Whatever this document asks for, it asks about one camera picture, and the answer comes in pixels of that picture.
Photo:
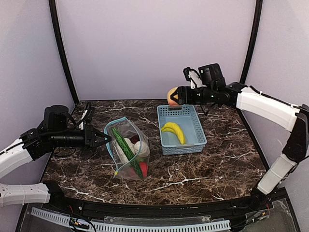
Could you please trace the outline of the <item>clear zip top bag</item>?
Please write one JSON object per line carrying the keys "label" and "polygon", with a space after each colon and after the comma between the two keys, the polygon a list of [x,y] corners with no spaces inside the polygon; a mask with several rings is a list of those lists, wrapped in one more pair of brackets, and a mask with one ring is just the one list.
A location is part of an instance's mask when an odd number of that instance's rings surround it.
{"label": "clear zip top bag", "polygon": [[115,164],[114,178],[144,180],[148,173],[148,137],[127,117],[109,122],[104,133],[111,137],[107,151]]}

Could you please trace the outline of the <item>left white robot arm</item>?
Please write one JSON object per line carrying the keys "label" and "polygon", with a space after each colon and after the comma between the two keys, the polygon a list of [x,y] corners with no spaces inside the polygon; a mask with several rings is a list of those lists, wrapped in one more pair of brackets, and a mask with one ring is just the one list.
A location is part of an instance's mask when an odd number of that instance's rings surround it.
{"label": "left white robot arm", "polygon": [[[83,117],[75,121],[68,107],[53,105],[44,111],[43,121],[37,128],[20,135],[0,153],[0,176],[4,177],[20,166],[38,160],[56,148],[96,148],[112,140],[111,136],[94,128],[90,122],[95,108],[87,104]],[[0,186],[1,207],[49,203],[65,205],[64,193],[55,181],[33,185]]]}

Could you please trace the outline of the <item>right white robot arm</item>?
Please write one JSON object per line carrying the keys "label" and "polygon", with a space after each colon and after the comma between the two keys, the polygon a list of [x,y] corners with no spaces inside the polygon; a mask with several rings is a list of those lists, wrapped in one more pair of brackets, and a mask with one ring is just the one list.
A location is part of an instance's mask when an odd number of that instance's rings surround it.
{"label": "right white robot arm", "polygon": [[226,84],[218,63],[183,70],[189,86],[179,86],[168,93],[170,105],[226,105],[274,122],[290,133],[281,155],[261,178],[256,190],[262,195],[273,189],[308,158],[309,107],[298,106],[271,97],[240,82]]}

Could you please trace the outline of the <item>dark red apple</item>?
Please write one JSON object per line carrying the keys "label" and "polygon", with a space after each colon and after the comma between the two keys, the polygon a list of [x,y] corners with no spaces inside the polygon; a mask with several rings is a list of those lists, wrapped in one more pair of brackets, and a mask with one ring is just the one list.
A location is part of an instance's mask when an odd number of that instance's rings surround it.
{"label": "dark red apple", "polygon": [[140,137],[138,135],[134,135],[130,138],[132,144],[135,144],[140,141]]}

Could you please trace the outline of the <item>green cucumber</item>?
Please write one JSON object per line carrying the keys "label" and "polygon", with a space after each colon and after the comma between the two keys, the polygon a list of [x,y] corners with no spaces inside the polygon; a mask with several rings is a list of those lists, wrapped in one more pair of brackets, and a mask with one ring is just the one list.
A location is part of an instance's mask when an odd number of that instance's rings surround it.
{"label": "green cucumber", "polygon": [[140,179],[144,179],[142,171],[141,171],[141,168],[140,168],[140,165],[135,160],[135,158],[134,158],[135,155],[133,154],[133,152],[131,151],[131,149],[127,145],[124,137],[120,134],[120,132],[115,127],[112,127],[111,130],[112,130],[112,133],[114,135],[114,138],[116,139],[116,142],[122,148],[123,152],[125,153],[126,157],[129,160],[129,163],[130,163],[131,167],[134,169],[135,173],[138,175],[138,177]]}

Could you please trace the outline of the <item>white cauliflower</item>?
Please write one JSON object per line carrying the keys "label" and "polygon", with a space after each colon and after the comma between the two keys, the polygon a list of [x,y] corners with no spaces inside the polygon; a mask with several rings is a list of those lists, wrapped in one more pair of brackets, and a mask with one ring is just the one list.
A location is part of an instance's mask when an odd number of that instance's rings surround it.
{"label": "white cauliflower", "polygon": [[[129,148],[131,149],[131,151],[133,152],[133,154],[135,154],[135,150],[134,150],[134,144],[130,141],[129,138],[125,138],[125,141],[127,143],[127,145],[129,146]],[[123,164],[126,164],[129,162],[128,158],[126,157],[125,153],[123,152],[122,148],[120,147],[120,145],[116,142],[116,150],[118,153],[118,157],[120,159],[120,161]]]}

